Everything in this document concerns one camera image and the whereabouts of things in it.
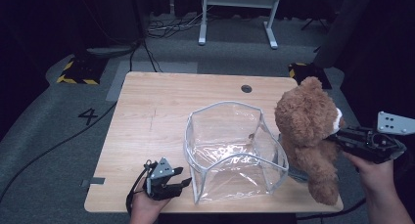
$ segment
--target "brown teddy bear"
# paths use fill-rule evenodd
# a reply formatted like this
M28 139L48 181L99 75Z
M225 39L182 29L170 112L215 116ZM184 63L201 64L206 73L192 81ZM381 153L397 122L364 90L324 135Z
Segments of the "brown teddy bear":
M312 197L327 205L336 204L339 188L334 161L339 146L325 138L346 124L321 82L308 77L284 93L275 108L275 122L289 165L308 175Z

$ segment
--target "white metal frame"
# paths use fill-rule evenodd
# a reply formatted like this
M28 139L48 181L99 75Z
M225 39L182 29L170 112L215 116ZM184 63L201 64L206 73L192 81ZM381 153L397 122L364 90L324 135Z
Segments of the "white metal frame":
M274 33L271 29L274 22L275 13L277 12L278 4L280 0L204 0L201 31L199 34L199 44L205 45L207 42L207 12L208 5L215 6L233 6L233 7L251 7L251 8L264 8L271 9L268 22L264 22L266 34L268 36L269 44L272 49L277 49L278 44L275 39Z

